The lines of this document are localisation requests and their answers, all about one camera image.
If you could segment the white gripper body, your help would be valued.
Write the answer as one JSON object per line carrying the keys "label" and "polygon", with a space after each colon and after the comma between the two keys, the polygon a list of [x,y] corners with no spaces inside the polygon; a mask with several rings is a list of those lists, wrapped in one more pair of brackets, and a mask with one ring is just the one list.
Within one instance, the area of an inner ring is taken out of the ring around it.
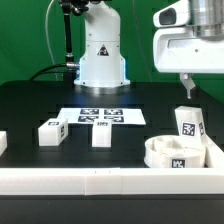
{"label": "white gripper body", "polygon": [[161,73],[224,73],[224,36],[198,38],[189,27],[159,29],[153,58]]}

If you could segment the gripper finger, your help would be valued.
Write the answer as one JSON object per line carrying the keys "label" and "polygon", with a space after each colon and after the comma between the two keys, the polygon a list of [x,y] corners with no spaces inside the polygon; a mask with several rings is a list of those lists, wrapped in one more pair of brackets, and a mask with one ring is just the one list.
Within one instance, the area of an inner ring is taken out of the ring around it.
{"label": "gripper finger", "polygon": [[193,90],[196,87],[195,83],[192,80],[192,75],[190,73],[181,73],[180,81],[187,91],[187,98],[191,99],[193,95]]}

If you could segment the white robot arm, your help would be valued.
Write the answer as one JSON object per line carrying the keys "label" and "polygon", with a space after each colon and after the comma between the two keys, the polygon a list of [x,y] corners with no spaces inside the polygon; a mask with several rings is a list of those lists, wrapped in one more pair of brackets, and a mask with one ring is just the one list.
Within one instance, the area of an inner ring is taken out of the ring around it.
{"label": "white robot arm", "polygon": [[[87,5],[85,53],[74,81],[95,93],[127,86],[120,54],[120,16],[103,1]],[[196,73],[224,74],[224,0],[178,0],[153,16],[153,59],[161,73],[178,73],[192,96]]]}

